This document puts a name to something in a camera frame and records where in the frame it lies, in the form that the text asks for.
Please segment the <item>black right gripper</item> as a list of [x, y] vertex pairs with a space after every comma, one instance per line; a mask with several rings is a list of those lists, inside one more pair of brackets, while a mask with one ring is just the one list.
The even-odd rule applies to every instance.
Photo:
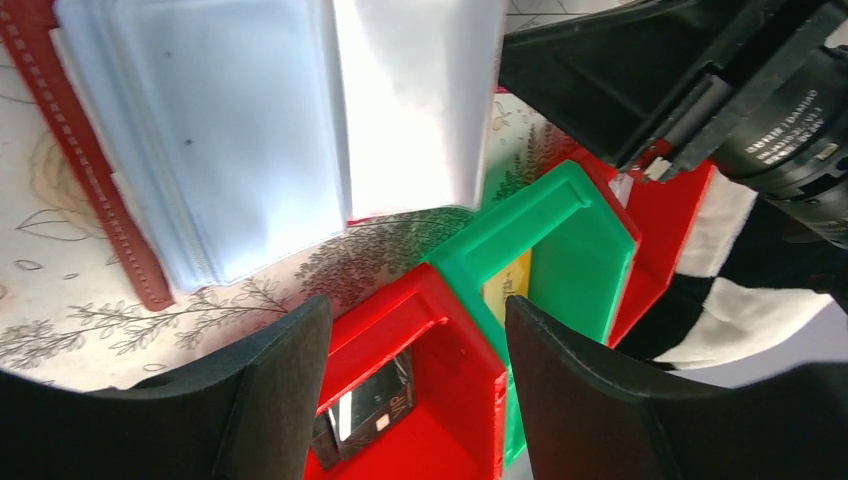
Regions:
[[847, 244], [843, 1], [635, 1], [508, 34], [499, 83], [603, 162], [702, 162]]

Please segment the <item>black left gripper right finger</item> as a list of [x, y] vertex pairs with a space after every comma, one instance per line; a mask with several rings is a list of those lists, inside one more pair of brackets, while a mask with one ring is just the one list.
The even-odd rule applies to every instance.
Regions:
[[736, 389], [681, 378], [570, 329], [530, 300], [505, 331], [538, 479], [843, 479], [847, 367]]

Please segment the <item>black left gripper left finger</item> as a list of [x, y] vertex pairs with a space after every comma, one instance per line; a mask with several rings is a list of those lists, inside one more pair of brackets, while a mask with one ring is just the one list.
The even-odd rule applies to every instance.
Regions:
[[5, 479], [299, 479], [333, 316], [317, 296], [239, 341], [125, 389], [1, 377]]

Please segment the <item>white card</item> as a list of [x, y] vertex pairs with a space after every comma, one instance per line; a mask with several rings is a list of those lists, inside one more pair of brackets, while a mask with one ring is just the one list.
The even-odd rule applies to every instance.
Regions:
[[504, 1], [338, 1], [354, 219], [480, 206]]

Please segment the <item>red leather card holder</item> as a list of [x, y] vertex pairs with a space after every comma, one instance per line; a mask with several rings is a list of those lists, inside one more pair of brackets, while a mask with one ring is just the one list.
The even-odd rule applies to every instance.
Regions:
[[338, 1], [5, 1], [1, 36], [142, 304], [354, 219]]

